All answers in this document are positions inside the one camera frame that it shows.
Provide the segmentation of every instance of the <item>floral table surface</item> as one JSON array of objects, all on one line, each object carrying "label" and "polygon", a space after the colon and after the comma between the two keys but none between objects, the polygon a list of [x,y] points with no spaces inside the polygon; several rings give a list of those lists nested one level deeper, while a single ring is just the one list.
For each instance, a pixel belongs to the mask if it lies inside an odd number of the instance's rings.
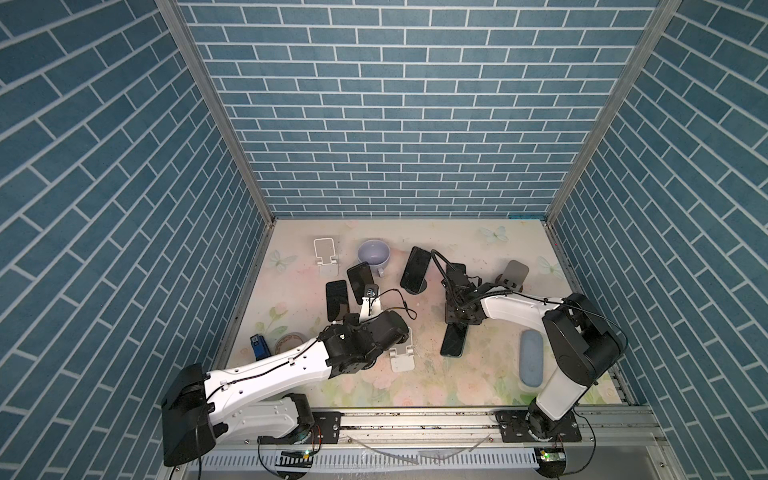
[{"label": "floral table surface", "polygon": [[[313,240],[331,237],[336,243],[339,274],[320,276]],[[227,366],[253,362],[249,338],[261,333],[274,353],[286,333],[307,339],[327,325],[325,284],[347,280],[346,269],[358,263],[357,247],[378,238],[391,249],[384,278],[374,276],[381,291],[399,287],[413,246],[437,249],[452,262],[465,263],[469,275],[492,279],[509,260],[530,268],[524,292],[567,296],[571,289],[540,222],[536,220],[279,220],[270,241]],[[418,317],[406,322],[413,331],[415,369],[393,373],[385,356],[355,375],[341,375],[304,386],[313,407],[460,406],[528,404],[543,387],[532,389],[518,377],[520,334],[514,323],[487,319],[472,326],[461,358],[440,356],[445,335],[445,291],[433,264],[427,289],[418,296],[403,292]],[[352,311],[359,312],[349,290]],[[396,293],[382,297],[382,308],[401,306]],[[545,339],[545,382],[554,368]],[[619,403],[613,382],[604,375],[581,400]]]}]

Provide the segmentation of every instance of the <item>brick wallpaper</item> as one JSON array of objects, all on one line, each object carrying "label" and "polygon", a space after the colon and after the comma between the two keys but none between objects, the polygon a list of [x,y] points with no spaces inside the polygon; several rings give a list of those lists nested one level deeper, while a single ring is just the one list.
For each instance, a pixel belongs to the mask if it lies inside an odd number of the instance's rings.
[{"label": "brick wallpaper", "polygon": [[262,220],[153,0],[0,2],[0,478],[153,478]]},{"label": "brick wallpaper", "polygon": [[689,478],[768,478],[767,22],[684,0],[555,223]]},{"label": "brick wallpaper", "polygon": [[278,217],[540,217],[657,0],[182,0]]}]

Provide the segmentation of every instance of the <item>blue brick wall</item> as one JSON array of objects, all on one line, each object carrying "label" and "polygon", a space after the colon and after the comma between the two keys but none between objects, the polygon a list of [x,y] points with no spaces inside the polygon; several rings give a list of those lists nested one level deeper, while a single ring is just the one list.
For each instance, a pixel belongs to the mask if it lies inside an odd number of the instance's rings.
[{"label": "blue brick wall", "polygon": [[278,217],[535,217],[656,3],[182,9]]},{"label": "blue brick wall", "polygon": [[0,2],[0,478],[151,478],[263,222],[152,0]]},{"label": "blue brick wall", "polygon": [[554,225],[690,478],[768,476],[766,22],[684,0]]}]

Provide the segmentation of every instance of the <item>mug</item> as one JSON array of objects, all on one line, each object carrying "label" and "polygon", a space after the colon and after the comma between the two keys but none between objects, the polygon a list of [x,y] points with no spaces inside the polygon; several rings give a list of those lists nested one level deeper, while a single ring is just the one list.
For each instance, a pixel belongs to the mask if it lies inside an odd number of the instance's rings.
[{"label": "mug", "polygon": [[372,272],[384,276],[384,269],[389,263],[389,245],[381,240],[366,240],[357,249],[357,261],[368,262]]}]

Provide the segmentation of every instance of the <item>phone screen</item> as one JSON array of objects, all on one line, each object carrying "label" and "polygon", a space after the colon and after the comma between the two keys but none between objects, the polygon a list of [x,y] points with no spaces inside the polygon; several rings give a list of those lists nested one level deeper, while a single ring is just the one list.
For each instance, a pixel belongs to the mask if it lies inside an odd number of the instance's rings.
[{"label": "phone screen", "polygon": [[366,289],[366,284],[374,283],[370,265],[368,262],[358,263],[347,270],[346,275],[349,278],[349,285],[355,294],[357,304],[362,305],[362,295]]},{"label": "phone screen", "polygon": [[440,355],[462,356],[464,342],[467,340],[467,330],[469,330],[469,326],[464,323],[449,323],[447,328],[445,328],[445,337],[442,339]]},{"label": "phone screen", "polygon": [[349,297],[346,294],[346,280],[326,283],[326,306],[328,321],[344,320],[349,313]]},{"label": "phone screen", "polygon": [[427,274],[429,268],[429,261],[432,259],[432,254],[424,249],[413,247],[411,249],[411,255],[408,257],[408,263],[406,263],[406,269],[402,272],[402,279],[400,279],[400,286],[408,293],[416,293],[422,288],[422,281]]}]

